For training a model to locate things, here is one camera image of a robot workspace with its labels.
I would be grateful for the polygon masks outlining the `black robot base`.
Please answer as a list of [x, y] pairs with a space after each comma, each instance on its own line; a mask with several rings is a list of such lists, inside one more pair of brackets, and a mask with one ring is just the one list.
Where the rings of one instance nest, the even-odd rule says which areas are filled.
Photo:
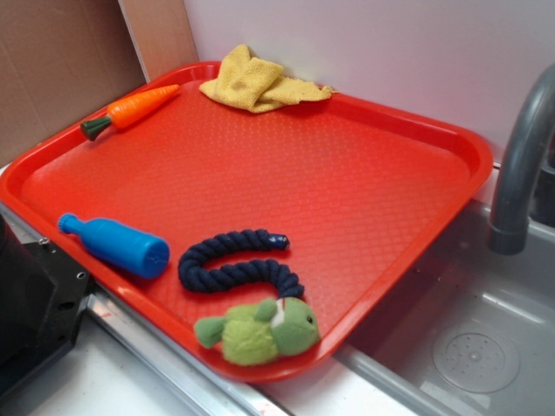
[[74, 347], [91, 284], [55, 243], [23, 243], [1, 220], [2, 399]]

